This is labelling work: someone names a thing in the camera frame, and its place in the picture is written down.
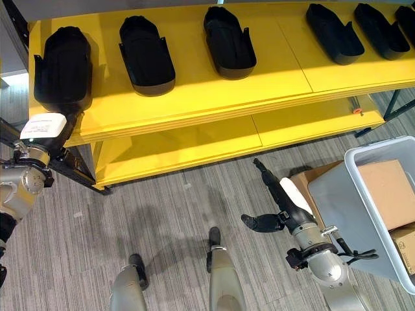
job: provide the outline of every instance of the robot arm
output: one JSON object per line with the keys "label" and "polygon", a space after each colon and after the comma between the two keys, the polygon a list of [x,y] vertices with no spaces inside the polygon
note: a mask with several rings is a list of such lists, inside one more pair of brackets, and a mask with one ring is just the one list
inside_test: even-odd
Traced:
{"label": "robot arm", "polygon": [[[0,165],[0,258],[15,226],[32,209],[43,188],[51,187],[53,178],[49,161],[56,157],[75,125],[76,117],[60,113],[35,115],[26,123],[13,158]],[[0,287],[7,270],[0,265]]]}
{"label": "robot arm", "polygon": [[[369,311],[368,299],[350,283],[348,265],[359,259],[376,259],[375,250],[364,253],[352,252],[335,226],[320,230],[308,209],[298,207],[287,194],[280,181],[258,159],[254,164],[262,173],[262,179],[268,187],[280,213],[258,217],[242,215],[247,227],[257,232],[275,232],[287,226],[296,239],[300,249],[292,248],[287,252],[287,261],[296,271],[308,268],[313,279],[319,284],[326,302],[332,311]],[[332,235],[342,247],[343,253],[329,242]],[[353,257],[344,262],[339,256]]]}

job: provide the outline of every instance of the shelving unit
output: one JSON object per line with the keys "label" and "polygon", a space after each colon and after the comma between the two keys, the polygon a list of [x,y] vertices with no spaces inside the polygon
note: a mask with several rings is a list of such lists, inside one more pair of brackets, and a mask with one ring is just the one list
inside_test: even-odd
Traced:
{"label": "shelving unit", "polygon": [[97,187],[384,122],[369,96],[357,98],[363,115],[351,114],[349,100],[343,98],[93,143]]}
{"label": "shelving unit", "polygon": [[[324,3],[346,24],[356,3]],[[346,97],[415,86],[415,50],[384,60],[356,23],[365,53],[341,66],[329,60],[305,21],[309,3],[245,3],[225,7],[250,37],[258,63],[242,80],[216,72],[203,29],[208,5],[151,8],[37,21],[30,25],[30,114],[34,58],[59,27],[78,26],[91,44],[93,101],[66,146],[91,144],[97,187],[227,159],[251,152],[375,126],[374,105],[359,97],[352,115]],[[399,5],[373,4],[390,21]],[[119,27],[143,15],[165,36],[176,69],[166,95],[134,92],[118,48]]]}

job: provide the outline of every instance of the white label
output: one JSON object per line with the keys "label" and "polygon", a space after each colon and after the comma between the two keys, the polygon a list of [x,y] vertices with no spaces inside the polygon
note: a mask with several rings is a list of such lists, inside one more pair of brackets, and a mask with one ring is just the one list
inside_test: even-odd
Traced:
{"label": "white label", "polygon": [[65,124],[66,118],[60,113],[48,112],[34,115],[21,131],[20,139],[57,137]]}

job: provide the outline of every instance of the black metal frame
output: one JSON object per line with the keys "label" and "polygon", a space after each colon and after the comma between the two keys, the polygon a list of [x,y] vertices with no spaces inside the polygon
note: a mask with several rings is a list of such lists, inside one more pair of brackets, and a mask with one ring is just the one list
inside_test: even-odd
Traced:
{"label": "black metal frame", "polygon": [[[14,148],[13,142],[19,138],[20,131],[0,118],[0,142]],[[95,192],[103,195],[111,193],[108,187],[104,187],[104,190],[98,190],[93,186],[96,184],[95,178],[77,147],[63,148],[62,153],[58,157],[51,159],[49,168]]]}
{"label": "black metal frame", "polygon": [[[396,117],[400,116],[402,113],[405,113],[409,109],[415,107],[415,99],[414,99],[414,100],[411,100],[409,103],[403,105],[402,107],[400,107],[400,108],[392,111],[392,109],[394,109],[396,100],[397,100],[400,92],[401,92],[400,89],[396,89],[394,91],[394,94],[392,95],[392,98],[391,98],[391,100],[389,102],[389,105],[388,105],[388,107],[386,109],[386,112],[383,115],[383,120],[385,120],[385,122],[388,122],[388,121],[390,121],[392,119],[395,119]],[[365,134],[367,134],[367,133],[369,133],[369,132],[371,132],[373,130],[374,130],[373,128],[365,128],[364,130],[361,130],[361,131],[357,132],[355,134],[355,137],[356,138],[362,137],[363,135],[365,135]]]}
{"label": "black metal frame", "polygon": [[10,16],[22,44],[26,46],[26,49],[29,49],[29,29],[27,27],[26,19],[21,15],[19,9],[12,0],[3,0],[3,4],[5,5],[7,14]]}

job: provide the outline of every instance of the cable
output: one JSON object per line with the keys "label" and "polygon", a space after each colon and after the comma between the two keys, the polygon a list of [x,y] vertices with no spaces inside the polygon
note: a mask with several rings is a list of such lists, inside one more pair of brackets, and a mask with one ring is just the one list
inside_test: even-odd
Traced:
{"label": "cable", "polygon": [[351,249],[349,248],[349,246],[347,245],[347,243],[344,241],[343,238],[338,238],[336,239],[336,241],[344,250],[344,253],[339,253],[337,255],[353,257],[351,260],[347,261],[348,265],[353,264],[355,261],[358,261],[361,259],[372,260],[372,259],[379,258],[379,255],[375,254],[376,249],[370,249],[368,251],[364,251],[363,253],[359,253],[358,251],[351,251]]}

